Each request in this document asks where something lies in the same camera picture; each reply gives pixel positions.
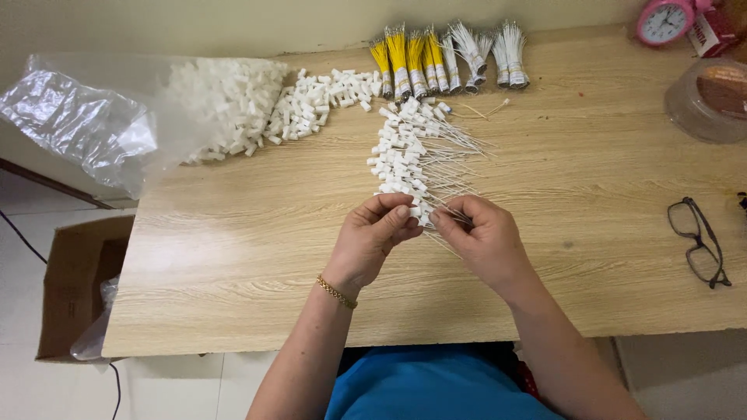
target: blue shirt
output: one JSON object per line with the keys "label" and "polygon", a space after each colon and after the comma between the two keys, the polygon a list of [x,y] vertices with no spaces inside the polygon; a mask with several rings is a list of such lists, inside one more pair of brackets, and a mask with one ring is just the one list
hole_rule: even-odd
{"label": "blue shirt", "polygon": [[478,356],[450,346],[374,348],[335,382],[325,420],[562,420]]}

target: round plastic container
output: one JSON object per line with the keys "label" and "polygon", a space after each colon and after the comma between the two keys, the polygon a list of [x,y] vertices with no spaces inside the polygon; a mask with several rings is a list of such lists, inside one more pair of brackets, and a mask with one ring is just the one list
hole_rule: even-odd
{"label": "round plastic container", "polygon": [[747,66],[699,60],[666,91],[664,107],[677,127],[698,140],[747,140]]}

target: glasses frame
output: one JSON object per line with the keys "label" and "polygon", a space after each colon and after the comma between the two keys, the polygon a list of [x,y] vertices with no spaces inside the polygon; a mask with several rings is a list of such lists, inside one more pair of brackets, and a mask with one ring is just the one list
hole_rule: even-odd
{"label": "glasses frame", "polygon": [[[688,233],[688,232],[680,232],[675,228],[675,224],[672,222],[672,209],[676,206],[685,205],[688,209],[692,212],[692,216],[695,218],[695,222],[698,225],[698,233]],[[669,225],[672,228],[672,230],[675,231],[676,234],[679,236],[682,236],[683,238],[690,238],[695,241],[695,245],[688,249],[685,252],[685,258],[687,259],[687,264],[690,266],[690,270],[692,270],[693,273],[702,281],[705,283],[708,283],[708,287],[711,289],[716,288],[717,283],[721,283],[726,286],[730,286],[731,282],[726,277],[726,271],[724,271],[724,256],[721,253],[721,247],[719,246],[719,241],[716,240],[716,235],[713,234],[713,229],[710,228],[710,224],[708,223],[708,220],[706,220],[705,216],[703,215],[703,212],[698,207],[697,204],[695,204],[695,200],[693,200],[690,197],[684,197],[682,201],[679,203],[672,204],[666,209],[666,216],[669,219]],[[708,238],[710,238],[711,241],[713,241],[713,244],[716,245],[716,255],[713,254],[713,251],[710,250],[710,248],[703,242],[703,236],[701,235],[701,223],[705,227],[705,231],[708,234]],[[690,254],[693,252],[700,250],[701,248],[704,248],[710,256],[713,257],[713,259],[719,263],[719,269],[716,270],[716,274],[711,277],[710,279],[707,279],[703,277],[696,269],[694,264],[692,263],[692,260],[690,259]]]}

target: pink alarm clock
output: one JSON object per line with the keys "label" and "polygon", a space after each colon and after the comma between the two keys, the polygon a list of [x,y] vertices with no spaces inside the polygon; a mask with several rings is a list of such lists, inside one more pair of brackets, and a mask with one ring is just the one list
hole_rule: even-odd
{"label": "pink alarm clock", "polygon": [[685,35],[695,16],[710,6],[711,0],[651,0],[638,18],[638,38],[650,46],[670,43]]}

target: wood grain surface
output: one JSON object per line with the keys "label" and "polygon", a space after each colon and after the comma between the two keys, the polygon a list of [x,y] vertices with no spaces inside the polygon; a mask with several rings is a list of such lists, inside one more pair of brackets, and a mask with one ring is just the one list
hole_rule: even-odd
{"label": "wood grain surface", "polygon": [[[530,35],[523,92],[446,98],[489,111],[461,120],[496,145],[474,185],[511,211],[545,285],[585,336],[747,327],[747,239],[736,193],[747,145],[680,132],[666,88],[689,45],[654,51],[620,27]],[[371,71],[366,49],[281,58],[312,74]],[[374,110],[383,104],[377,101]],[[104,355],[278,349],[326,264],[345,214],[379,182],[365,160],[383,118],[335,110],[319,135],[253,158],[180,167],[140,200]],[[694,197],[734,286],[710,290],[685,260],[666,208]],[[452,254],[421,237],[396,248],[359,297],[347,344],[516,339],[506,304]]]}

